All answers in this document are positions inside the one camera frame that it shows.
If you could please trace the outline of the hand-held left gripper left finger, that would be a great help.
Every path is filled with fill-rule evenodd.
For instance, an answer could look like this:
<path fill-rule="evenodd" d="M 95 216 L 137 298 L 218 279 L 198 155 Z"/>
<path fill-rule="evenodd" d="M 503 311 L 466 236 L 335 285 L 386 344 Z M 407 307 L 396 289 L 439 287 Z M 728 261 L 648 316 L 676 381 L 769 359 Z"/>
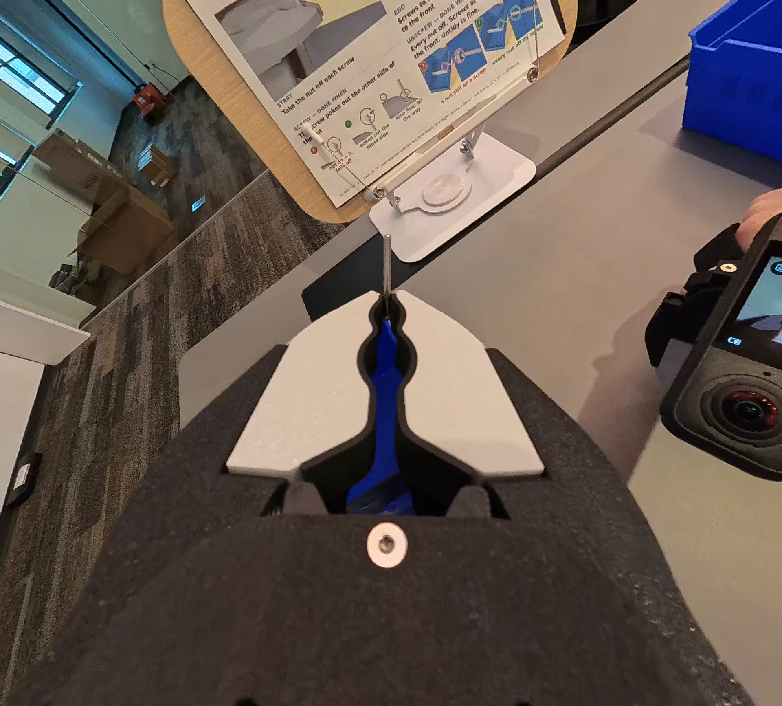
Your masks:
<path fill-rule="evenodd" d="M 376 457 L 371 375 L 382 295 L 370 291 L 293 337 L 226 462 L 229 474 L 309 483 L 333 515 Z"/>

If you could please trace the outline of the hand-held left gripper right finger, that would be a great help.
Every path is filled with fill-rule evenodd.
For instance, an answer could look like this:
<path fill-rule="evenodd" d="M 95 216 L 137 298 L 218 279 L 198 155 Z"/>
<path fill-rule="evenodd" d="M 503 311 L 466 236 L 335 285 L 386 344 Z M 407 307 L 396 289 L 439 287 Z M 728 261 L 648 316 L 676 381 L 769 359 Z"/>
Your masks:
<path fill-rule="evenodd" d="M 440 310 L 401 290 L 396 307 L 395 455 L 413 514 L 444 516 L 466 487 L 542 477 L 543 461 L 484 344 Z"/>

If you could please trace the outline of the blue divided plastic bin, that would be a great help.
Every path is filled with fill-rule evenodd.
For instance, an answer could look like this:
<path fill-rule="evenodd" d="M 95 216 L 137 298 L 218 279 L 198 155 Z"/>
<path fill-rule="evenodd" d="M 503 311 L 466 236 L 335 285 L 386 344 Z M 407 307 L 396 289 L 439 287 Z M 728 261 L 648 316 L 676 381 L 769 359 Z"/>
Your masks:
<path fill-rule="evenodd" d="M 377 341 L 376 369 L 371 376 L 376 390 L 376 442 L 371 469 L 347 496 L 347 515 L 412 516 L 411 490 L 396 458 L 397 392 L 402 374 L 396 366 L 397 339 L 384 320 Z"/>

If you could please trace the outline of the person's right hand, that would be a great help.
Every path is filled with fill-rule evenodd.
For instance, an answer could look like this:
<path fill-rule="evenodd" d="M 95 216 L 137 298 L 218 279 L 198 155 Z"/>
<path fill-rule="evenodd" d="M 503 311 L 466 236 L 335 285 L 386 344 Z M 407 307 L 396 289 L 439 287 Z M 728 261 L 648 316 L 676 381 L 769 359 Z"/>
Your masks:
<path fill-rule="evenodd" d="M 743 220 L 735 231 L 740 249 L 747 251 L 757 233 L 782 212 L 782 190 L 779 188 L 758 196 L 750 204 Z"/>

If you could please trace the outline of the white stand base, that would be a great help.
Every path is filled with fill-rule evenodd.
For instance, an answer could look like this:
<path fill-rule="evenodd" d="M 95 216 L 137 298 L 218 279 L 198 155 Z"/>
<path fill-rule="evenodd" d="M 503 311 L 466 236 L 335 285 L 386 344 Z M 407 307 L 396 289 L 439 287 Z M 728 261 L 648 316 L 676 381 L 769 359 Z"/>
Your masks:
<path fill-rule="evenodd" d="M 369 212 L 402 262 L 424 260 L 532 182 L 533 161 L 483 134 L 472 152 L 452 147 Z"/>

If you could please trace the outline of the small brown cardboard box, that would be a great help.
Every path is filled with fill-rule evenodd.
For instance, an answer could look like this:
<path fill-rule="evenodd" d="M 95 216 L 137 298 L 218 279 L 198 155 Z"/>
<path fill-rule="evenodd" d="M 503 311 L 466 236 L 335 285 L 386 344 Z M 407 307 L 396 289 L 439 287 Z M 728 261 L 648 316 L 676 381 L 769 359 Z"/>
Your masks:
<path fill-rule="evenodd" d="M 179 165 L 175 158 L 164 154 L 150 143 L 138 156 L 138 171 L 153 187 L 165 187 L 178 174 Z"/>

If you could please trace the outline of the black floor power box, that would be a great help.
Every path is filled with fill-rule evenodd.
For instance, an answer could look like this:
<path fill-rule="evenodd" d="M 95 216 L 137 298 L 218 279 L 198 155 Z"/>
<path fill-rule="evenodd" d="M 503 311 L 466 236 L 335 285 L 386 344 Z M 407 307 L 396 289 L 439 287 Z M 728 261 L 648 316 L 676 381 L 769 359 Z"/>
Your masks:
<path fill-rule="evenodd" d="M 15 475 L 6 502 L 8 508 L 21 505 L 30 498 L 36 486 L 41 464 L 41 453 L 29 453 L 20 459 L 16 465 Z"/>

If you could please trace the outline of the red floor device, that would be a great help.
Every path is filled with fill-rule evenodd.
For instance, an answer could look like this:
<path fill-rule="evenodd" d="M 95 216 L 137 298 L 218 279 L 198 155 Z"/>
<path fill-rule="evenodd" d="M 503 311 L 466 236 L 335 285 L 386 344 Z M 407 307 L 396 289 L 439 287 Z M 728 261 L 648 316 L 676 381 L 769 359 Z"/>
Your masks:
<path fill-rule="evenodd" d="M 150 125 L 162 118 L 167 107 L 166 97 L 152 83 L 137 85 L 134 88 L 133 102 L 138 107 L 142 120 Z"/>

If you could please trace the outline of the printed instruction sheet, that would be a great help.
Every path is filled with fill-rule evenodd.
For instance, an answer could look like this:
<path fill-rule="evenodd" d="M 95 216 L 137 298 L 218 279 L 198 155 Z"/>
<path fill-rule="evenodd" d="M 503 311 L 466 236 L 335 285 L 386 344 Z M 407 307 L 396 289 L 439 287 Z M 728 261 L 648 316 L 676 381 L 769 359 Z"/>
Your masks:
<path fill-rule="evenodd" d="M 187 0 L 331 202 L 527 75 L 532 0 Z M 541 57 L 565 38 L 537 0 Z"/>

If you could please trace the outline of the instruction sheet on stand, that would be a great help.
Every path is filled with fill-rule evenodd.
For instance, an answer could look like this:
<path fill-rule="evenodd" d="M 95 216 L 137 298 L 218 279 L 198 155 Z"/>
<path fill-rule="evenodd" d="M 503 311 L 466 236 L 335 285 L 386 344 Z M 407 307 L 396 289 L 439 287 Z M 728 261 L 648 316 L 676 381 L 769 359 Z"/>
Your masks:
<path fill-rule="evenodd" d="M 577 0 L 557 2 L 562 12 L 565 38 L 542 56 L 538 83 L 557 67 L 575 32 Z M 168 35 L 181 61 L 302 211 L 320 222 L 345 223 L 357 219 L 370 209 L 370 203 L 357 194 L 339 207 L 331 202 L 295 147 L 286 139 L 258 97 L 253 95 L 249 85 L 187 0 L 162 0 L 162 8 Z M 378 185 L 390 190 L 392 186 L 404 184 L 413 175 L 423 171 L 426 165 L 455 149 L 469 131 L 476 130 L 480 124 L 492 119 L 494 114 L 511 104 L 529 87 L 531 84 L 523 75 L 466 118 L 450 122 L 382 176 Z"/>

